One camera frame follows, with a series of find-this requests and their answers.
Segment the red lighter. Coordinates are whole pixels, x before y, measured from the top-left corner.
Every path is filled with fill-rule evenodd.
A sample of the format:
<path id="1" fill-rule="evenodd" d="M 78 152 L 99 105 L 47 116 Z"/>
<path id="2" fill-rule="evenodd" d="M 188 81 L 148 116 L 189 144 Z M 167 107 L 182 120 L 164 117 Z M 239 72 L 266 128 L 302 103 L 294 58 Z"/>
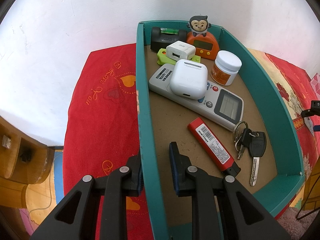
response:
<path id="1" fill-rule="evenodd" d="M 193 120 L 187 128 L 224 176 L 236 177 L 240 173 L 241 168 L 227 148 L 201 118 Z"/>

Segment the black car key with rings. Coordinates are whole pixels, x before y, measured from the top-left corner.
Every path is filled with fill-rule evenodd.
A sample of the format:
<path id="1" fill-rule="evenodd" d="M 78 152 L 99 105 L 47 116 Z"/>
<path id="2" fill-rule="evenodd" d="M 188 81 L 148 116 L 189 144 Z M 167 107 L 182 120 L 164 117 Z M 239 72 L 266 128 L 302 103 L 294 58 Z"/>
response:
<path id="1" fill-rule="evenodd" d="M 252 157 L 252 170 L 249 180 L 250 186 L 255 186 L 258 178 L 260 158 L 264 155 L 267 146 L 266 134 L 262 131 L 253 131 L 247 122 L 240 121 L 233 129 L 233 140 L 238 152 L 237 159 L 240 160 L 248 150 Z"/>

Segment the white pill bottle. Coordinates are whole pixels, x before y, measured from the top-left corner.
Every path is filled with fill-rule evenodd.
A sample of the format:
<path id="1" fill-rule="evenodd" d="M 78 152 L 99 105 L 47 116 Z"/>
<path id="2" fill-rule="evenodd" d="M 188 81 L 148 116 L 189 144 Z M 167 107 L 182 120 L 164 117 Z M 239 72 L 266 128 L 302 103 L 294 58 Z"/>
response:
<path id="1" fill-rule="evenodd" d="M 220 50 L 217 53 L 210 75 L 216 83 L 230 86 L 241 67 L 242 61 L 235 54 Z"/>

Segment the teal cardboard box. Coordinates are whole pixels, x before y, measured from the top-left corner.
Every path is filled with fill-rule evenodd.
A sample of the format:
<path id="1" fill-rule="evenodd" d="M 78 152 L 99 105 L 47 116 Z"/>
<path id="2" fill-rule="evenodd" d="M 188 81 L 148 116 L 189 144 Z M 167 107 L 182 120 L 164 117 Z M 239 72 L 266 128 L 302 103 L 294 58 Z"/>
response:
<path id="1" fill-rule="evenodd" d="M 217 166 L 188 131 L 197 114 L 150 92 L 148 80 L 158 69 L 150 48 L 153 27 L 183 29 L 185 21 L 143 21 L 136 38 L 136 87 L 138 129 L 145 194 L 154 239 L 191 239 L 191 200 L 178 198 L 173 189 L 169 144 L 178 143 L 181 153 L 209 174 L 221 176 Z M 244 101 L 243 119 L 255 131 L 265 131 L 267 149 L 260 161 L 258 181 L 250 187 L 252 160 L 245 154 L 237 179 L 270 212 L 279 217 L 304 180 L 302 150 L 289 111 L 267 72 L 229 31 L 213 26 L 223 50 L 242 60 L 242 68 L 229 90 Z"/>

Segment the white earbuds case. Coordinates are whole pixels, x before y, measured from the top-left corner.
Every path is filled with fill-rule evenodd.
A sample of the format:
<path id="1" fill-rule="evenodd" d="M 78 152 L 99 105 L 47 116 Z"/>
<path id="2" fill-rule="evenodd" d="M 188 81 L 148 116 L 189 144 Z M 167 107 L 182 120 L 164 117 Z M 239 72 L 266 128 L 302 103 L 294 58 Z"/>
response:
<path id="1" fill-rule="evenodd" d="M 198 100 L 206 93 L 207 80 L 204 64 L 181 59 L 174 66 L 169 85 L 174 94 Z"/>

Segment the white USB charger plug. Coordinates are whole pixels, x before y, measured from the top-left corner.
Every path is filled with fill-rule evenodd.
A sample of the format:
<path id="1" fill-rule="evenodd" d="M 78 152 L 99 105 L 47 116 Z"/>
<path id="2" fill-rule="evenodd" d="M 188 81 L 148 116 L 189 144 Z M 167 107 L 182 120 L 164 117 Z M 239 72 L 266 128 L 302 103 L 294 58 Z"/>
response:
<path id="1" fill-rule="evenodd" d="M 180 59 L 190 60 L 196 53 L 196 48 L 182 41 L 176 41 L 166 47 L 166 56 L 178 61 Z"/>

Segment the red floral bed blanket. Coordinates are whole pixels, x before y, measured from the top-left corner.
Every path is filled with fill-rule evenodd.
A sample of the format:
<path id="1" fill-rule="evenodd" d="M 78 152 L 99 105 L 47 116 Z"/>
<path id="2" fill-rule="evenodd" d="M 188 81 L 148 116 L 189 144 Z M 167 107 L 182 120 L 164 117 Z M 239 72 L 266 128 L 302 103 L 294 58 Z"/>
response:
<path id="1" fill-rule="evenodd" d="M 91 52 L 73 92 L 63 153 L 63 187 L 69 192 L 87 174 L 110 174 L 139 151 L 136 109 L 136 46 L 127 44 Z M 252 50 L 289 110 L 303 154 L 306 176 L 319 159 L 319 134 L 300 118 L 316 94 L 305 70 L 271 54 Z M 197 114 L 156 93 L 150 93 L 156 154 L 167 221 L 170 226 L 191 221 L 189 198 L 178 198 L 172 186 L 168 146 L 178 143 L 193 164 L 215 176 L 221 172 L 189 132 Z"/>

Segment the wooden shelf cabinet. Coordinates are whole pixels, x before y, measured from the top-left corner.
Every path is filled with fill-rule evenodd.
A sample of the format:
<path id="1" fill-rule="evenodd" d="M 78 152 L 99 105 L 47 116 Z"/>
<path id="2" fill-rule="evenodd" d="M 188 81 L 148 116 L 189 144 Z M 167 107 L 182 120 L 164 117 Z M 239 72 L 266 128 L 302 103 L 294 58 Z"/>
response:
<path id="1" fill-rule="evenodd" d="M 53 148 L 1 118 L 1 206 L 26 208 L 28 185 L 47 179 L 53 158 Z"/>

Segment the orange monkey digital timer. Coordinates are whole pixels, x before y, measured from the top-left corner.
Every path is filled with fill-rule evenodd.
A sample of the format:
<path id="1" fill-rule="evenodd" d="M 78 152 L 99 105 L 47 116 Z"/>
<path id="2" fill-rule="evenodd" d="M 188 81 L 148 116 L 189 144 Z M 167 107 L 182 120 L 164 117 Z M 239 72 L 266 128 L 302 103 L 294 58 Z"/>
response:
<path id="1" fill-rule="evenodd" d="M 201 58 L 214 61 L 220 50 L 215 36 L 208 31 L 212 27 L 208 22 L 208 16 L 196 15 L 190 18 L 187 27 L 190 32 L 187 34 L 186 42 L 196 48 L 196 55 Z"/>

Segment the black spirit level tool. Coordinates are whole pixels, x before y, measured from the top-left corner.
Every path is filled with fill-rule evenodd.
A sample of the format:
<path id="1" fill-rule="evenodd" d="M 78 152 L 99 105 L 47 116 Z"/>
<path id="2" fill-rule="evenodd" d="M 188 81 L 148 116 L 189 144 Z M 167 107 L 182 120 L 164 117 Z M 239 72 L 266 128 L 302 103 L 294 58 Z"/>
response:
<path id="1" fill-rule="evenodd" d="M 153 27 L 151 30 L 150 49 L 157 53 L 160 49 L 165 49 L 168 45 L 176 41 L 185 42 L 186 39 L 186 30 Z"/>

